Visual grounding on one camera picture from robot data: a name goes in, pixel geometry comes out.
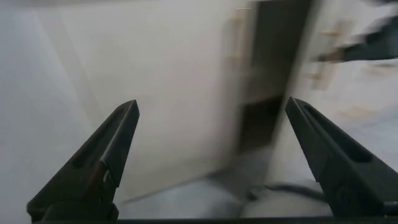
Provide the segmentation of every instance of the dark object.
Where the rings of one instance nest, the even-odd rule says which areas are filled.
[[[333,54],[341,51],[336,58]],[[398,16],[389,19],[377,32],[364,35],[363,42],[336,49],[329,55],[320,55],[319,62],[350,62],[355,60],[389,60],[398,57]]]
[[[137,102],[116,108],[28,203],[32,222],[116,220],[113,204],[139,118]]]
[[[240,220],[120,220],[118,223],[398,223],[398,174],[304,101],[286,113],[334,218]],[[139,111],[127,102],[98,128],[29,202],[33,222],[114,223],[112,203]],[[292,191],[273,186],[273,190]]]
[[[299,52],[314,0],[256,1],[251,74],[245,79],[245,98],[239,136],[239,152],[271,143],[287,82]]]
[[[322,192],[318,192],[313,190],[309,187],[304,187],[300,185],[294,184],[275,184],[275,185],[259,185],[259,186],[252,186],[248,189],[246,197],[249,200],[257,200],[259,199],[259,193],[263,190],[271,190],[274,192],[289,192],[297,195],[302,195],[304,197],[310,198],[312,200],[316,200],[319,202],[328,203],[325,196]]]
[[[398,215],[398,174],[308,103],[286,113],[335,217]]]

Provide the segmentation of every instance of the door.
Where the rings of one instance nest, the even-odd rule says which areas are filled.
[[[121,199],[224,167],[240,97],[231,18],[245,1],[64,1],[39,14],[59,55],[77,58],[103,119],[136,99],[141,117]],[[63,27],[66,36],[52,33]]]

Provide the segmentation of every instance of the gray floor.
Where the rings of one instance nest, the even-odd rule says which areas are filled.
[[[241,156],[220,172],[192,180],[118,205],[119,219],[236,218],[245,204],[245,192],[262,184],[269,150]]]

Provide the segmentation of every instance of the wall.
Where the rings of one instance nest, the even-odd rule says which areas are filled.
[[[91,134],[81,101],[26,1],[0,2],[0,222],[29,223],[27,202]]]
[[[232,157],[240,83],[228,51],[231,18],[245,2],[36,4],[61,61],[79,62],[65,70],[85,77],[77,83],[92,89],[101,114],[138,102],[141,117],[122,180],[129,198],[205,175]]]

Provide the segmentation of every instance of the cable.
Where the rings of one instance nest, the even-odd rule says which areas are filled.
[[[265,189],[271,190],[274,192],[283,191],[283,192],[294,193],[294,194],[298,194],[298,195],[310,198],[312,200],[328,203],[322,192],[313,190],[309,187],[304,187],[304,186],[294,185],[294,184],[275,184],[275,185],[252,186],[252,187],[248,188],[248,190],[246,192],[246,197],[248,198],[248,200],[257,200],[257,199],[259,199],[259,196],[257,193],[259,193],[260,191],[263,191]]]

